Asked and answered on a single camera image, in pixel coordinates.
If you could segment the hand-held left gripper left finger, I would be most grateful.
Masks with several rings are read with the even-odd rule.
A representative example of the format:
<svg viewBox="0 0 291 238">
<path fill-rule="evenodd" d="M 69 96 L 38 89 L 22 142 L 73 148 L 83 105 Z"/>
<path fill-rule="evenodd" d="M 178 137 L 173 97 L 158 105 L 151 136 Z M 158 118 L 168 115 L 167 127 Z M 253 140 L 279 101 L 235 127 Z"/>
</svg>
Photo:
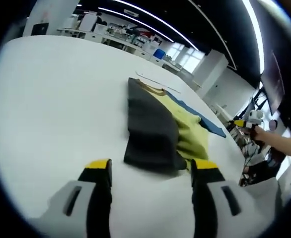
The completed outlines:
<svg viewBox="0 0 291 238">
<path fill-rule="evenodd" d="M 85 166 L 50 199 L 48 209 L 30 224 L 45 238 L 108 238 L 112 203 L 112 161 Z"/>
</svg>

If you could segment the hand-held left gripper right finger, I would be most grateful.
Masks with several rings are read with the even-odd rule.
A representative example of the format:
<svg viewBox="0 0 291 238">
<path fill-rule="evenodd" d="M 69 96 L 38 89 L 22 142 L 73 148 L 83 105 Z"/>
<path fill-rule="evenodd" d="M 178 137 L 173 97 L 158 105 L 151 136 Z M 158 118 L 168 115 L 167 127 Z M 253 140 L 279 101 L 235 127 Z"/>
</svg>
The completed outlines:
<svg viewBox="0 0 291 238">
<path fill-rule="evenodd" d="M 255 198 L 224 179 L 217 164 L 191 161 L 196 238 L 258 238 L 267 227 Z"/>
</svg>

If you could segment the person's right hand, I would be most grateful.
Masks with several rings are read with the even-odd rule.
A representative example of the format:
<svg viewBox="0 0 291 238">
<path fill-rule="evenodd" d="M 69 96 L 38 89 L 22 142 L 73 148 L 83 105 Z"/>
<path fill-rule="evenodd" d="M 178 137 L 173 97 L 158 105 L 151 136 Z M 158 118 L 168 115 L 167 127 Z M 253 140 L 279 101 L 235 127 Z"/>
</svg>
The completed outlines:
<svg viewBox="0 0 291 238">
<path fill-rule="evenodd" d="M 262 129 L 258 125 L 253 125 L 253 127 L 250 129 L 249 134 L 250 137 L 253 141 L 259 142 L 259 143 L 264 143 L 264 133 L 265 130 Z"/>
</svg>

